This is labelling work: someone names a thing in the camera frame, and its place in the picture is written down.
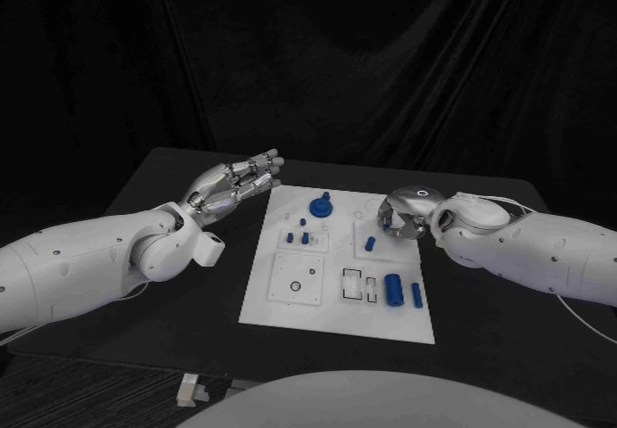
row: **black table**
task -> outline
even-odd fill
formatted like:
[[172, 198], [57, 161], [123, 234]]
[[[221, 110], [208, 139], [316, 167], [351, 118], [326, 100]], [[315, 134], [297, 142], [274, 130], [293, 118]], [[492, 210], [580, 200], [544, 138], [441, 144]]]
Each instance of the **black table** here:
[[[196, 176], [244, 157], [157, 149], [107, 214], [179, 201]], [[547, 206], [519, 180], [289, 160], [289, 185], [390, 193], [420, 184], [446, 196], [456, 191], [502, 195], [538, 210]], [[436, 345], [332, 333], [241, 325], [244, 291], [267, 210], [267, 195], [209, 229], [225, 241], [219, 264], [195, 263], [139, 298], [42, 327], [15, 341], [18, 354], [57, 356], [270, 381], [328, 370], [387, 370], [433, 375], [498, 391], [557, 413], [617, 422], [617, 346], [580, 324], [555, 296], [535, 292], [483, 269], [462, 267], [420, 241]], [[612, 310], [571, 300], [578, 313], [617, 337]]]

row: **robotic hand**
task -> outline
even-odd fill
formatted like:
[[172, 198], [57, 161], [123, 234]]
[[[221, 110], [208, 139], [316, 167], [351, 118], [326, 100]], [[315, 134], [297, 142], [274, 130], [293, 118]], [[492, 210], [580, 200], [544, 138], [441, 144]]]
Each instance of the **robotic hand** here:
[[[411, 185], [390, 194], [378, 223], [398, 238], [420, 239], [431, 230], [450, 259], [534, 290], [617, 307], [617, 233], [601, 226], [524, 211], [511, 216], [493, 196], [457, 193], [446, 198], [434, 189]], [[398, 214], [405, 222], [392, 226]]]
[[191, 260], [215, 265], [225, 243], [202, 229], [277, 187], [277, 150], [209, 169], [179, 203], [55, 226], [0, 249], [0, 333], [77, 317], [139, 285], [168, 281]]

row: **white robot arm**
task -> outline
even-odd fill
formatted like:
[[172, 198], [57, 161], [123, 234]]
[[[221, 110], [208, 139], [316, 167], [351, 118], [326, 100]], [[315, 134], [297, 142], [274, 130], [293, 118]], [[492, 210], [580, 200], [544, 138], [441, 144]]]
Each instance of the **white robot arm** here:
[[202, 231], [241, 201], [280, 185], [277, 150], [218, 165], [181, 203], [44, 229], [0, 249], [0, 333], [77, 317], [140, 284], [172, 279], [191, 260], [215, 265], [225, 243]]
[[[617, 307], [617, 233], [601, 226], [531, 212], [512, 219], [490, 199], [410, 186], [388, 195], [378, 213], [390, 235], [418, 239], [431, 229], [436, 244], [460, 265], [486, 268], [518, 284]], [[405, 226], [392, 228], [394, 212]]]

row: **white board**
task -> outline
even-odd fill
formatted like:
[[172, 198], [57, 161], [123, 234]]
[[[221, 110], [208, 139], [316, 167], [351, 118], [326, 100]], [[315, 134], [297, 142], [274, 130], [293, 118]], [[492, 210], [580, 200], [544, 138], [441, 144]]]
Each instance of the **white board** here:
[[[335, 208], [329, 217], [317, 218], [309, 204], [325, 192]], [[434, 344], [418, 243], [392, 238], [377, 225], [385, 197], [290, 185], [273, 189], [241, 323]], [[368, 236], [375, 238], [372, 251], [365, 250]], [[401, 277], [400, 307], [387, 304], [388, 274]], [[421, 286], [421, 309], [413, 283]]]

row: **white round object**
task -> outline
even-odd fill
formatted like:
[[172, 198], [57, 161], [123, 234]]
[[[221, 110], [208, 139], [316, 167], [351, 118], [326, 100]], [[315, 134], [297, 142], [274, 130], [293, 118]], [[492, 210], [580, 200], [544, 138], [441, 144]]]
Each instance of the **white round object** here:
[[482, 388], [417, 374], [303, 374], [241, 392], [182, 428], [578, 427], [565, 418]]

